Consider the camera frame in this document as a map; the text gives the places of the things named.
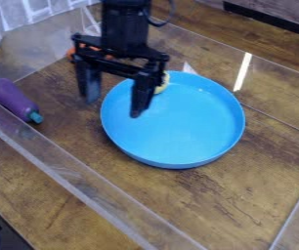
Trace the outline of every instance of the blue bowl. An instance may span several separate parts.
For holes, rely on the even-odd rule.
[[[200,75],[170,71],[170,85],[150,109],[132,118],[134,80],[123,81],[102,106],[102,124],[122,150],[151,166],[199,167],[239,142],[246,129],[243,107],[231,92]]]

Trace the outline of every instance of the yellow object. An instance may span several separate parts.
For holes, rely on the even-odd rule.
[[[166,90],[168,83],[170,83],[170,74],[164,71],[163,84],[162,84],[162,86],[155,87],[154,93],[160,94]]]

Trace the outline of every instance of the wooden table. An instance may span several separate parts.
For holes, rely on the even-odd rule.
[[[178,25],[299,70],[299,35],[196,2],[178,6]],[[162,17],[164,6],[155,10]],[[231,89],[243,53],[226,60],[228,48],[199,38],[190,49],[194,34],[178,34],[170,33],[171,64],[180,66],[187,55],[199,73]],[[100,126],[102,100],[84,104],[67,60],[20,81],[45,117],[36,129],[208,249],[268,249],[299,199],[299,84],[275,80],[296,76],[263,61],[254,69],[236,94],[248,119],[242,142],[211,165],[186,171],[151,168],[120,152]],[[106,75],[103,95],[119,81]],[[36,249],[140,249],[1,140],[0,215]]]

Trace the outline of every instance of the purple object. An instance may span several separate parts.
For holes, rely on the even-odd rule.
[[[41,123],[43,117],[39,114],[39,107],[16,84],[7,78],[0,78],[0,105],[5,106],[24,121]]]

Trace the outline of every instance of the robotic arm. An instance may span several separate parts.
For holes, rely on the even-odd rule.
[[[150,24],[163,26],[175,12],[171,0],[171,14],[164,22],[150,17],[151,0],[103,0],[102,37],[75,34],[76,64],[80,93],[94,103],[100,97],[102,72],[135,79],[132,89],[131,116],[139,117],[154,97],[155,87],[163,84],[166,64],[170,56],[148,46]],[[144,67],[118,62],[114,59],[146,59]]]

